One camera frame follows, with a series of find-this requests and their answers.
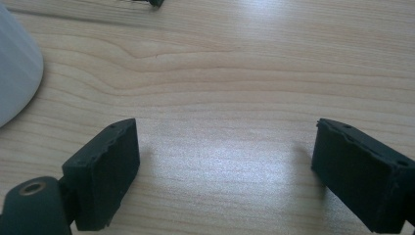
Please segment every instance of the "white cylinder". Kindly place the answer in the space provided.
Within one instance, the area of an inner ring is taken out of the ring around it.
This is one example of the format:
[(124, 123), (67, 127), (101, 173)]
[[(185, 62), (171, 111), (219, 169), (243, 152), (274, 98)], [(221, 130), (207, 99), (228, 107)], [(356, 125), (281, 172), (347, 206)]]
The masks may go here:
[(0, 3), (0, 126), (27, 105), (42, 75), (39, 48)]

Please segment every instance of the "white plastic cup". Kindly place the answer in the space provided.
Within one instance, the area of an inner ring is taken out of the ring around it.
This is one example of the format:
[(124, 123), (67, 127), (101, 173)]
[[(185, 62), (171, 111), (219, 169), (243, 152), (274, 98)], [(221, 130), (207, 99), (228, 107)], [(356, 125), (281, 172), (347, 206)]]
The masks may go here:
[(0, 126), (27, 105), (42, 75), (39, 48), (0, 3)]

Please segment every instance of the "wood grain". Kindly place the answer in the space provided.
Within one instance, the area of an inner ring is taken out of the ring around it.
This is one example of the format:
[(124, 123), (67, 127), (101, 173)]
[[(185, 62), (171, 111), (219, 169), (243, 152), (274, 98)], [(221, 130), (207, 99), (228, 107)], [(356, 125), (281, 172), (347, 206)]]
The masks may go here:
[(111, 226), (73, 234), (370, 234), (309, 169), (316, 121), (415, 159), (413, 1), (3, 2), (45, 74), (0, 128), (0, 201), (137, 119), (142, 164)]

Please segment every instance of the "light wood tabletop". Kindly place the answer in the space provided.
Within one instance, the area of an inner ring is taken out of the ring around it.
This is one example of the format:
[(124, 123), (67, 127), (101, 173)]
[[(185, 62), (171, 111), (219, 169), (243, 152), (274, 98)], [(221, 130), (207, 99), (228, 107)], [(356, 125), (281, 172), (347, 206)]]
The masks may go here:
[(45, 71), (0, 128), (0, 208), (126, 118), (138, 176), (110, 227), (75, 235), (371, 234), (310, 169), (316, 122), (415, 160), (414, 1), (2, 2)]

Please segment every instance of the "dark object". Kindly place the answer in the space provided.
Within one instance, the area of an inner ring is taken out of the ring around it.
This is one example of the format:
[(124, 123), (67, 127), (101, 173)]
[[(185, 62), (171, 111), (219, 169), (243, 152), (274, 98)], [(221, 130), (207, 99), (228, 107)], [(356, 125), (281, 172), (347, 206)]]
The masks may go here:
[(164, 0), (132, 0), (139, 2), (150, 2), (153, 7), (161, 7), (161, 4)]
[(321, 118), (311, 168), (372, 231), (415, 225), (415, 163), (358, 129)]
[(135, 119), (116, 122), (63, 165), (64, 177), (31, 179), (6, 196), (0, 234), (70, 235), (109, 225), (140, 164)]

